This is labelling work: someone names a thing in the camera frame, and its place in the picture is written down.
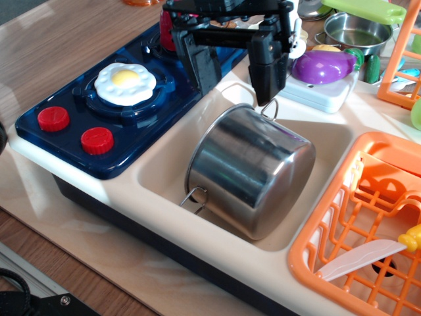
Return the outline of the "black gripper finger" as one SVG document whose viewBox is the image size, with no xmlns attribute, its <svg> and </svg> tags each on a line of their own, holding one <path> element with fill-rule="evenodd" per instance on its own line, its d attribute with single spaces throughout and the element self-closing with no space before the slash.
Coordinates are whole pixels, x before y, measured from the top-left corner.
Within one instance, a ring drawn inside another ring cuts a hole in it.
<svg viewBox="0 0 421 316">
<path fill-rule="evenodd" d="M 247 43 L 249 74 L 258 105 L 267 104 L 285 87 L 290 33 L 279 22 L 261 22 Z"/>
<path fill-rule="evenodd" d="M 208 94 L 222 79 L 215 46 L 207 45 L 201 30 L 172 30 L 172 39 L 191 85 L 202 95 Z"/>
</svg>

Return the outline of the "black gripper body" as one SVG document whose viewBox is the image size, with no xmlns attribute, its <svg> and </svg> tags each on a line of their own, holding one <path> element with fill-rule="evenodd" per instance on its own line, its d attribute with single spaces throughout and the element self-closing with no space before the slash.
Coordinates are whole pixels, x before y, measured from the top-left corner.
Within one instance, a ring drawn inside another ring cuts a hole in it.
<svg viewBox="0 0 421 316">
<path fill-rule="evenodd" d="M 270 47 L 289 53 L 295 45 L 289 16 L 294 8 L 291 1 L 167 1 L 163 10 L 170 14 L 172 38 L 178 46 L 191 35 L 195 45 L 245 49 L 248 43 L 259 42 L 259 36 L 267 36 Z M 260 15 L 264 20 L 256 29 L 211 26 L 212 21 L 223 24 Z"/>
</svg>

